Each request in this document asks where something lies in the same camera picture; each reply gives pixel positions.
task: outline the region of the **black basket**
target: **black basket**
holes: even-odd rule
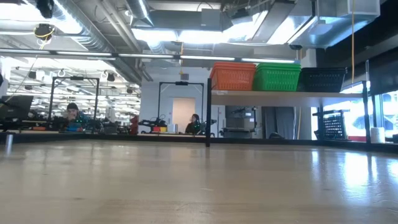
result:
[[[339,93],[346,74],[346,68],[303,68],[300,91]]]
[[[335,115],[323,119],[325,125],[325,139],[329,140],[344,140],[346,139],[346,131],[344,126],[344,116]]]

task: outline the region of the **green basket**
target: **green basket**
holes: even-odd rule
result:
[[[296,91],[301,65],[261,63],[254,75],[254,91]]]

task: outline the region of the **door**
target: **door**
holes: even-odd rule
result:
[[[172,123],[178,125],[178,131],[184,133],[191,117],[195,113],[194,98],[174,98]]]

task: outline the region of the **wire basket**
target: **wire basket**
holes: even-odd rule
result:
[[[346,68],[303,68],[300,82],[303,91],[339,93],[346,74]]]
[[[211,89],[250,91],[256,66],[250,63],[216,62],[211,71]]]
[[[253,90],[296,91],[300,76],[299,64],[260,63],[256,68]]]

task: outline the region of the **white shelf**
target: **white shelf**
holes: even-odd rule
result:
[[[361,93],[307,93],[283,91],[216,91],[211,92],[212,105],[230,106],[302,106],[319,107],[362,99]]]

